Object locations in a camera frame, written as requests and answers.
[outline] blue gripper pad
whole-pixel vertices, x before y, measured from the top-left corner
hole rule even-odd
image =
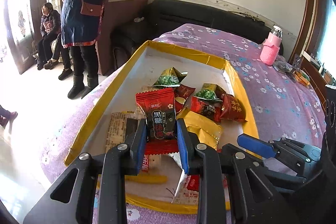
[[[266,159],[274,158],[276,155],[273,150],[273,146],[270,143],[266,143],[247,134],[238,136],[237,143],[240,147],[256,153]]]
[[[137,173],[139,173],[142,168],[143,157],[144,157],[146,143],[147,143],[147,125],[145,121],[143,122],[140,121],[139,127],[137,130],[141,130],[141,138],[139,141],[139,145],[138,145],[134,160],[135,160],[135,166],[137,169]]]
[[[188,174],[189,164],[188,164],[188,149],[186,146],[185,134],[189,134],[185,126],[183,119],[178,119],[176,121],[176,135],[177,135],[177,145],[180,152],[181,164],[184,172]]]

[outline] black sofa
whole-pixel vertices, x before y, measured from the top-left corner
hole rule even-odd
[[[154,0],[144,8],[141,16],[143,21],[128,22],[111,34],[115,69],[124,64],[143,42],[186,23],[233,33],[258,44],[262,44],[271,31],[262,21],[180,0]],[[283,51],[281,44],[279,54]]]

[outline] black pants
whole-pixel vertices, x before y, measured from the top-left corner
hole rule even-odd
[[[11,117],[11,113],[0,105],[0,116],[9,119]]]
[[[47,34],[37,43],[37,50],[39,51],[40,62],[48,61],[53,56],[51,50],[51,43],[57,38],[57,34]]]
[[[56,47],[55,47],[54,54],[52,56],[53,59],[58,60],[59,59],[59,54],[62,54],[64,68],[65,69],[70,69],[71,68],[71,63],[70,63],[69,49],[68,48],[63,48],[61,34],[59,34],[57,36]]]
[[[86,65],[90,78],[98,76],[98,56],[95,44],[91,46],[71,46],[70,52],[73,60],[73,75],[83,75]]]

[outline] brown armchair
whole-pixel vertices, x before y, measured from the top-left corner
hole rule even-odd
[[[106,0],[100,36],[96,43],[99,74],[104,75],[113,67],[111,32],[117,26],[136,18],[139,12],[147,5],[147,2],[148,0]]]

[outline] pink knitted cover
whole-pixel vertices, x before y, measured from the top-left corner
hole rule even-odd
[[[260,60],[268,66],[273,65],[279,49],[279,47],[273,45],[266,39],[266,41],[264,42],[264,47],[260,54]]]

